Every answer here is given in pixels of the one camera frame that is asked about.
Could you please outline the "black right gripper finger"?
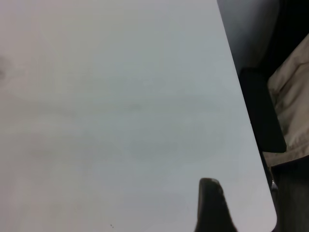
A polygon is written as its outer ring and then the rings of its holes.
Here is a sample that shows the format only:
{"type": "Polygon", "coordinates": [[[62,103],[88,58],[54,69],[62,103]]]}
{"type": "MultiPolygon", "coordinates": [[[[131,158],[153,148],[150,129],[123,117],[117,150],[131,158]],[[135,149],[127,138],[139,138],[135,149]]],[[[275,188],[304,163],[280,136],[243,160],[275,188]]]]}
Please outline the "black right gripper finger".
{"type": "Polygon", "coordinates": [[[196,232],[236,232],[223,189],[216,179],[199,182],[196,232]]]}

